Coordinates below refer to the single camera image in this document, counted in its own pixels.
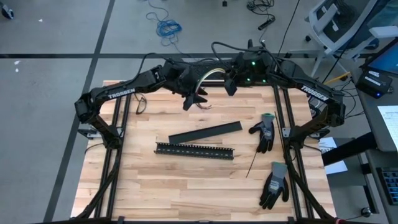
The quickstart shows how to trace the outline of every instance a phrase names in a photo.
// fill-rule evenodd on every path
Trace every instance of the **black glove fingers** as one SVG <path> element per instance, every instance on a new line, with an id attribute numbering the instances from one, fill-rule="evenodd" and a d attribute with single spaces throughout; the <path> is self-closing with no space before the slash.
<path id="1" fill-rule="evenodd" d="M 268 209 L 269 209 L 269 210 L 271 210 L 271 209 L 274 207 L 274 205 L 275 205 L 275 203 L 276 203 L 276 200 L 278 199 L 278 197 L 280 196 L 281 193 L 282 193 L 282 188 L 280 188 L 280 189 L 278 190 L 278 192 L 276 193 L 276 195 L 274 195 L 274 196 L 272 197 L 272 199 L 270 200 L 270 202 L 268 203 Z"/>
<path id="2" fill-rule="evenodd" d="M 260 143 L 259 146 L 257 147 L 257 152 L 262 152 L 262 153 L 266 153 L 267 151 L 267 145 L 268 145 L 268 141 L 264 138 L 264 134 L 260 134 Z"/>
<path id="3" fill-rule="evenodd" d="M 262 204 L 262 209 L 266 209 L 274 196 L 271 193 L 268 193 L 267 200 Z"/>
<path id="4" fill-rule="evenodd" d="M 255 124 L 253 127 L 251 127 L 250 129 L 249 129 L 249 133 L 250 134 L 253 134 L 253 133 L 255 133 L 256 131 L 260 131 L 261 130 L 261 124 L 262 123 L 262 121 L 260 121 L 260 122 L 258 122 L 257 124 Z"/>
<path id="5" fill-rule="evenodd" d="M 275 139 L 275 127 L 274 123 L 271 123 L 272 126 L 272 136 L 271 136 L 271 141 L 269 143 L 268 151 L 272 150 L 272 147 L 274 146 L 274 139 Z"/>
<path id="6" fill-rule="evenodd" d="M 282 195 L 282 200 L 284 202 L 287 202 L 289 200 L 289 186 L 287 185 L 287 181 L 286 178 L 284 178 L 284 191 L 283 191 L 283 195 Z"/>
<path id="7" fill-rule="evenodd" d="M 268 197 L 270 196 L 270 192 L 264 192 L 261 197 L 260 197 L 260 206 L 264 205 L 264 203 L 267 201 Z"/>

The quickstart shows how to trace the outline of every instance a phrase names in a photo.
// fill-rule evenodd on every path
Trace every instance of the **robotic arm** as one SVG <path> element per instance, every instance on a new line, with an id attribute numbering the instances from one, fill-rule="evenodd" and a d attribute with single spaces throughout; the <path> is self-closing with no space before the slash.
<path id="1" fill-rule="evenodd" d="M 108 125 L 100 117 L 100 109 L 105 101 L 133 93 L 152 93 L 163 87 L 185 97 L 183 109 L 188 110 L 194 103 L 207 102 L 198 95 L 207 95 L 203 89 L 199 88 L 196 93 L 197 80 L 193 77 L 189 66 L 168 60 L 164 66 L 158 65 L 139 73 L 132 80 L 94 88 L 82 94 L 75 102 L 76 113 L 81 123 L 90 124 L 101 133 L 105 147 L 118 149 L 121 147 L 121 138 L 116 127 Z"/>
<path id="2" fill-rule="evenodd" d="M 336 91 L 309 77 L 290 60 L 275 58 L 262 47 L 251 47 L 232 61 L 231 71 L 225 76 L 224 87 L 233 96 L 237 86 L 252 86 L 255 82 L 267 82 L 281 88 L 296 88 L 326 104 L 321 114 L 303 126 L 290 130 L 289 144 L 303 148 L 307 136 L 327 126 L 344 124 L 345 105 L 341 91 Z"/>
<path id="3" fill-rule="evenodd" d="M 214 42 L 212 46 L 214 44 L 230 47 L 219 42 Z M 295 63 L 275 58 L 263 47 L 253 47 L 251 44 L 248 46 L 248 49 L 234 48 L 242 50 L 242 52 L 238 53 L 228 64 L 226 61 L 221 60 L 213 50 L 215 56 L 219 59 L 217 64 L 221 62 L 228 68 L 223 75 L 224 87 L 229 96 L 235 94 L 237 86 L 253 86 L 257 82 L 267 82 L 273 85 L 274 88 L 276 86 L 280 86 L 281 88 L 297 88 L 326 104 L 326 108 L 320 115 L 303 126 L 291 128 L 289 138 L 286 140 L 289 146 L 301 149 L 308 135 L 326 126 L 335 127 L 344 123 L 345 105 L 343 104 L 342 92 L 335 91 L 307 76 Z M 165 60 L 166 62 L 163 66 L 158 65 L 148 71 L 138 73 L 132 80 L 94 88 L 89 93 L 82 94 L 79 100 L 75 102 L 76 114 L 80 122 L 94 126 L 101 133 L 104 146 L 107 149 L 120 149 L 121 136 L 118 134 L 115 126 L 108 125 L 100 117 L 100 109 L 105 101 L 133 93 L 152 93 L 159 88 L 165 88 L 173 94 L 177 93 L 185 98 L 183 102 L 184 110 L 188 110 L 194 103 L 207 102 L 206 99 L 200 96 L 207 95 L 207 93 L 203 89 L 198 88 L 200 82 L 203 80 L 203 75 L 198 76 L 192 69 L 194 66 L 203 66 L 203 63 L 178 62 L 167 58 Z M 118 165 L 118 162 L 114 163 L 114 168 L 109 173 L 104 184 L 99 188 L 90 204 L 77 218 L 90 216 L 99 198 L 102 197 L 112 179 L 115 178 L 117 170 L 115 167 Z M 317 208 L 319 208 L 317 210 L 318 214 L 325 214 L 326 212 L 317 203 L 315 197 L 313 197 L 306 186 L 300 181 L 297 172 L 294 172 L 294 179 L 305 195 L 310 197 L 310 200 L 317 205 Z"/>

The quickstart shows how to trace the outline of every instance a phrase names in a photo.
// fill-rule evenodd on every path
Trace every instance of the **keyboard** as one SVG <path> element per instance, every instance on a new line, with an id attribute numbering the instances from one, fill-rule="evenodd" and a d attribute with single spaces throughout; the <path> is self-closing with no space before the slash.
<path id="1" fill-rule="evenodd" d="M 398 168 L 376 168 L 390 205 L 398 205 Z"/>

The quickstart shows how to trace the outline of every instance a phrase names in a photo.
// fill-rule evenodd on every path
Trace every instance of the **wooden tabletop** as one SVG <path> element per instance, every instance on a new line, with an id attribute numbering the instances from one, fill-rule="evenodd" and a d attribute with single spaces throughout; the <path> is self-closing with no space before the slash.
<path id="1" fill-rule="evenodd" d="M 115 81 L 104 82 L 105 85 L 113 83 Z M 265 179 L 271 172 L 271 162 L 284 163 L 278 133 L 275 134 L 273 150 L 257 154 L 246 178 L 259 143 L 258 133 L 249 134 L 248 129 L 260 122 L 261 114 L 277 111 L 272 88 L 238 88 L 232 97 L 224 88 L 206 88 L 206 91 L 209 103 L 205 105 L 211 105 L 210 110 L 201 110 L 193 105 L 184 111 L 183 99 L 179 95 L 160 89 L 146 94 L 145 113 L 136 115 L 138 102 L 132 97 L 113 219 L 122 215 L 126 220 L 283 221 L 288 216 L 295 216 L 291 193 L 288 202 L 283 202 L 280 196 L 272 210 L 263 210 L 259 206 Z M 295 123 L 302 125 L 311 119 L 307 97 L 298 90 L 289 90 L 289 93 Z M 101 117 L 108 123 L 112 120 L 114 104 L 114 100 L 108 101 L 101 109 Z M 288 125 L 286 113 L 284 119 Z M 240 121 L 243 130 L 189 142 L 232 147 L 235 149 L 233 161 L 154 153 L 156 142 L 168 142 L 171 134 L 233 121 Z M 89 141 L 88 147 L 98 143 L 101 143 L 100 139 Z M 317 147 L 317 142 L 312 139 L 306 140 L 306 144 Z M 72 217 L 78 215 L 96 193 L 104 155 L 103 146 L 93 147 L 86 153 Z M 335 216 L 320 152 L 303 148 L 302 155 L 309 189 L 325 210 Z M 299 196 L 302 213 L 306 217 L 301 191 Z M 105 196 L 102 216 L 107 202 L 108 197 Z"/>

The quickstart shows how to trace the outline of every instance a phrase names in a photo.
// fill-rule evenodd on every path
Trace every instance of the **gray glove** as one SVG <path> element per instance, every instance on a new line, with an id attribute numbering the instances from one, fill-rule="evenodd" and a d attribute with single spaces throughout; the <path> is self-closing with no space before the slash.
<path id="1" fill-rule="evenodd" d="M 274 118 L 273 114 L 262 114 L 261 122 L 249 129 L 250 134 L 260 131 L 260 143 L 257 147 L 257 152 L 266 153 L 272 150 L 275 138 L 274 123 L 272 122 Z"/>
<path id="2" fill-rule="evenodd" d="M 272 172 L 267 178 L 262 195 L 260 197 L 260 206 L 263 209 L 271 210 L 279 195 L 283 192 L 282 200 L 287 202 L 289 199 L 289 186 L 285 178 L 287 166 L 279 162 L 272 162 Z"/>

